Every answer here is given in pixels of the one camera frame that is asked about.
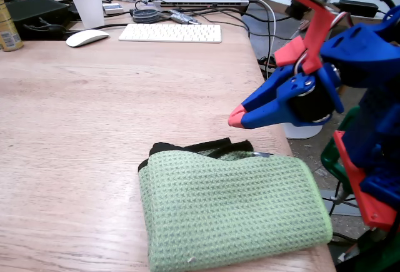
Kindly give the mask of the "blue gripper body black motor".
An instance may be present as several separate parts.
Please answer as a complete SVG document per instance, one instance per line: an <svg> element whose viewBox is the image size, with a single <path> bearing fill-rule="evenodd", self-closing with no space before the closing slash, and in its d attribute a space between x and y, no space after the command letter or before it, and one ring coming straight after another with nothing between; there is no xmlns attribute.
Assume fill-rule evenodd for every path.
<svg viewBox="0 0 400 272"><path fill-rule="evenodd" d="M303 72L300 66L292 80L302 91L289 99L289 107L300 121L321 123L328 120L334 111L344 111L337 92L341 86L341 78L333 64L324 63L322 68L311 74Z"/></svg>

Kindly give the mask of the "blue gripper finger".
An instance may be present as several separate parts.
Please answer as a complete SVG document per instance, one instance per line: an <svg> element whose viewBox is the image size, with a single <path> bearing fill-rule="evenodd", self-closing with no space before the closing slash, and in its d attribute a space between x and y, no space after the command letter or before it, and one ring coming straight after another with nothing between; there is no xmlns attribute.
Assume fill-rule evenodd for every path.
<svg viewBox="0 0 400 272"><path fill-rule="evenodd" d="M290 122L293 114L288 101L296 93L292 77L292 65L277 68L268 80L231 113L228 125L235 128L261 128Z"/></svg>
<svg viewBox="0 0 400 272"><path fill-rule="evenodd" d="M297 74L286 78L272 75L242 102L245 128L281 123L297 127L322 124L330 118L331 102L315 76Z"/></svg>

